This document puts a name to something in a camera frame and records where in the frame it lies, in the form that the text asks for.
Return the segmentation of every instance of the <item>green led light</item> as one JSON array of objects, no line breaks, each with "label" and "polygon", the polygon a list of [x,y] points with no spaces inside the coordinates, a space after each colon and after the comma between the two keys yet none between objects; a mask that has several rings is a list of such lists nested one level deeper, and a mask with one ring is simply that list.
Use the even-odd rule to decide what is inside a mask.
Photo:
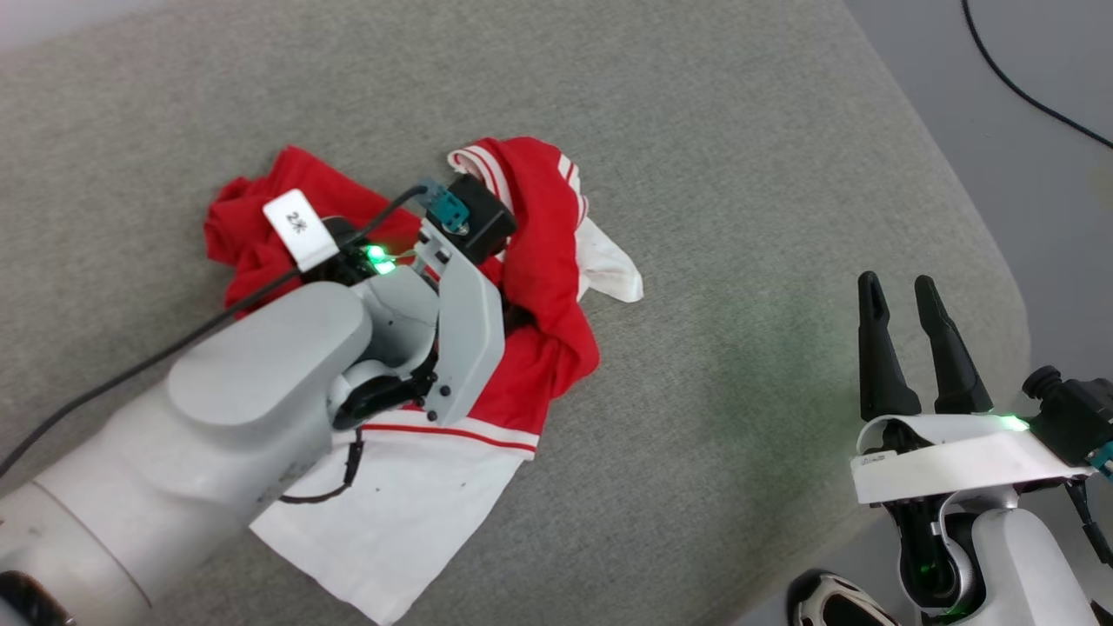
[{"label": "green led light", "polygon": [[388,257],[390,255],[386,254],[386,248],[383,246],[367,246],[367,258],[370,258],[372,263],[381,263],[386,261]]},{"label": "green led light", "polygon": [[1016,415],[1001,415],[1001,426],[1015,431],[1028,430],[1028,422]]}]

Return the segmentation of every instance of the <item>white fabric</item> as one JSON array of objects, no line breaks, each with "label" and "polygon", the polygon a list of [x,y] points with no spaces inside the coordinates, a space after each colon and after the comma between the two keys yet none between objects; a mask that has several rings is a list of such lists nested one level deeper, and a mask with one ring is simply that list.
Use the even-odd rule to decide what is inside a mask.
[{"label": "white fabric", "polygon": [[[514,211],[506,176],[490,151],[469,146],[449,153],[449,165],[461,174],[471,174],[486,184],[511,212]],[[558,163],[561,177],[577,193],[580,227],[575,231],[575,262],[580,266],[580,294],[595,290],[622,302],[637,302],[644,296],[641,273],[630,256],[607,233],[588,217],[589,203],[580,193],[580,168],[563,154]]]},{"label": "white fabric", "polygon": [[[424,421],[415,411],[392,411],[382,421],[408,428],[415,415],[404,413]],[[353,439],[352,432],[337,436],[333,453],[289,493],[335,489]],[[451,434],[368,430],[364,441],[347,491],[319,505],[275,503],[252,530],[331,594],[387,626],[479,528],[524,458],[519,449]]]}]

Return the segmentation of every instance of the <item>black wire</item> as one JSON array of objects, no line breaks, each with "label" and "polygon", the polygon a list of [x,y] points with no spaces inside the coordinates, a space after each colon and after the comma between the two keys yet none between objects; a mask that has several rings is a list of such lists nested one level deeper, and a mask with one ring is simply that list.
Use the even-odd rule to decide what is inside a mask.
[{"label": "black wire", "polygon": [[989,56],[989,51],[985,49],[985,43],[982,43],[982,37],[978,36],[977,29],[974,27],[974,18],[971,17],[971,2],[969,2],[969,0],[962,0],[962,3],[963,3],[963,14],[966,17],[966,28],[969,29],[971,37],[974,38],[974,45],[977,46],[978,52],[982,52],[982,58],[985,59],[986,63],[988,63],[989,69],[993,70],[993,74],[996,74],[997,78],[999,78],[1001,81],[1004,82],[1006,87],[1008,87],[1017,96],[1020,96],[1021,98],[1023,98],[1025,102],[1027,102],[1027,104],[1032,105],[1033,107],[1040,109],[1041,111],[1043,111],[1043,113],[1045,113],[1045,114],[1054,117],[1055,119],[1062,121],[1063,124],[1070,126],[1071,128],[1077,130],[1078,133],[1082,133],[1083,135],[1085,135],[1086,137],[1090,137],[1091,139],[1097,141],[1099,144],[1102,144],[1106,148],[1113,149],[1113,141],[1110,141],[1109,139],[1106,139],[1105,137],[1102,137],[1097,133],[1094,133],[1093,130],[1086,128],[1085,126],[1082,126],[1077,121],[1074,121],[1073,119],[1066,117],[1065,115],[1063,115],[1063,114],[1056,111],[1055,109],[1053,109],[1053,108],[1044,105],[1040,100],[1036,100],[1032,96],[1028,96],[1027,94],[1024,92],[1023,89],[1021,89],[1020,87],[1017,87],[1015,82],[1013,82],[1007,76],[1005,76],[1005,72],[1002,71],[999,67],[997,67],[997,62],[994,61],[993,57]]},{"label": "black wire", "polygon": [[363,460],[363,429],[356,427],[355,441],[348,443],[348,458],[344,463],[344,481],[339,487],[321,496],[282,496],[278,498],[278,501],[287,505],[319,505],[321,502],[332,500],[347,491],[348,487],[355,483],[355,475],[359,471],[361,460]]},{"label": "black wire", "polygon": [[1102,527],[1097,526],[1097,522],[1094,521],[1093,516],[1090,513],[1085,480],[1067,482],[1066,493],[1071,497],[1071,502],[1074,505],[1074,510],[1078,513],[1078,519],[1082,520],[1082,531],[1085,532],[1086,539],[1090,540],[1094,552],[1097,554],[1097,560],[1113,567],[1113,549],[1110,548],[1109,541],[1105,540]]},{"label": "black wire", "polygon": [[[375,218],[371,221],[371,223],[368,223],[362,231],[359,231],[356,234],[356,236],[354,236],[351,239],[344,242],[343,244],[339,245],[339,247],[341,248],[345,248],[345,247],[348,247],[351,245],[358,244],[358,242],[363,237],[365,237],[368,233],[371,233],[372,231],[374,231],[375,228],[377,228],[378,226],[381,226],[383,224],[383,222],[392,213],[394,213],[395,209],[397,209],[400,206],[402,206],[406,200],[408,200],[410,198],[412,198],[412,197],[414,197],[416,195],[424,194],[426,190],[427,190],[426,187],[424,187],[423,185],[416,185],[414,187],[411,187],[405,193],[403,193],[401,196],[398,196],[398,197],[394,198],[393,200],[391,200],[391,203],[388,205],[386,205],[386,208],[384,208],[378,215],[376,215]],[[89,402],[90,400],[92,400],[92,399],[95,399],[95,398],[104,394],[105,392],[110,391],[111,389],[118,387],[119,384],[124,383],[125,381],[134,378],[139,372],[141,372],[141,371],[150,368],[151,365],[158,363],[159,361],[166,359],[167,356],[174,354],[175,352],[178,352],[183,348],[185,348],[185,346],[189,345],[190,343],[197,341],[198,339],[200,339],[201,336],[204,336],[205,334],[207,334],[213,329],[219,326],[221,323],[224,323],[225,321],[229,320],[236,313],[239,313],[240,311],[243,311],[243,310],[245,310],[245,309],[247,309],[249,306],[253,306],[253,305],[257,304],[268,293],[275,291],[276,288],[278,288],[282,285],[286,284],[286,282],[288,282],[288,281],[290,281],[293,278],[296,278],[297,276],[298,276],[298,270],[297,270],[297,267],[290,270],[289,272],[286,272],[285,274],[283,274],[278,278],[275,278],[274,281],[267,283],[263,287],[256,290],[254,293],[252,293],[250,295],[248,295],[244,300],[240,300],[236,304],[233,304],[227,310],[225,310],[220,314],[216,315],[211,320],[205,322],[200,326],[197,326],[195,330],[190,331],[185,336],[183,336],[181,339],[175,341],[170,345],[167,345],[162,350],[156,352],[155,354],[148,356],[147,359],[144,359],[139,363],[137,363],[137,364],[128,368],[127,370],[124,370],[119,374],[116,374],[115,376],[108,379],[107,381],[100,383],[99,385],[90,389],[89,391],[86,391],[81,395],[78,395],[77,398],[75,398],[75,399],[70,400],[69,402],[67,402],[66,404],[63,404],[60,409],[58,409],[57,411],[55,411],[55,413],[52,415],[50,415],[49,418],[47,418],[46,421],[43,421],[38,427],[36,427],[36,429],[33,431],[31,431],[31,433],[28,434],[27,438],[23,439],[23,441],[21,441],[19,443],[19,446],[16,447],[14,450],[12,450],[11,452],[9,452],[8,456],[4,457],[3,461],[0,462],[0,478],[3,478],[4,475],[8,473],[8,470],[10,470],[12,468],[12,466],[14,466],[16,462],[19,461],[19,459],[24,453],[27,453],[27,451],[31,448],[31,446],[35,444],[36,441],[38,441],[39,439],[41,439],[42,436],[46,434],[47,431],[49,431],[51,428],[53,428],[55,426],[57,426],[58,422],[62,421],[62,419],[66,418],[66,415],[68,415],[71,412],[73,412],[75,409],[77,409],[78,407],[81,407],[86,402]]]}]

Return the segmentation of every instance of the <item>red stripe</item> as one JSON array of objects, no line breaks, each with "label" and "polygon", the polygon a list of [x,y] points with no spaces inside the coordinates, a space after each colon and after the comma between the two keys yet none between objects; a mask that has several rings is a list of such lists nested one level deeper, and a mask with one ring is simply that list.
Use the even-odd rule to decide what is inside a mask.
[{"label": "red stripe", "polygon": [[498,439],[491,439],[490,437],[483,437],[482,434],[475,434],[474,432],[467,430],[457,430],[454,428],[435,428],[435,427],[421,427],[421,426],[402,426],[402,424],[364,424],[363,430],[398,430],[402,432],[425,432],[430,434],[455,434],[457,437],[467,437],[476,441],[482,441],[483,443],[489,443],[491,446],[498,446],[500,448],[516,448],[519,450],[525,450],[526,452],[536,452],[536,446],[530,446],[528,443],[513,443],[510,441],[499,441]]}]

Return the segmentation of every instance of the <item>gray fabric surface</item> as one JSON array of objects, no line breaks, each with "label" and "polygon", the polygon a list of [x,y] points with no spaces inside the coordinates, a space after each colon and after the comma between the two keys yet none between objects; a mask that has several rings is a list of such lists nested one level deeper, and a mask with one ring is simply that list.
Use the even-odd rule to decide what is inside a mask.
[{"label": "gray fabric surface", "polygon": [[[1013,398],[1013,280],[841,3],[531,4],[191,0],[0,58],[3,448],[218,310],[207,203],[288,143],[391,195],[476,137],[543,138],[646,277],[637,305],[587,296],[602,368],[406,625],[717,624],[864,528],[864,270],[926,407],[918,273]],[[365,622],[245,534],[148,623]]]}]

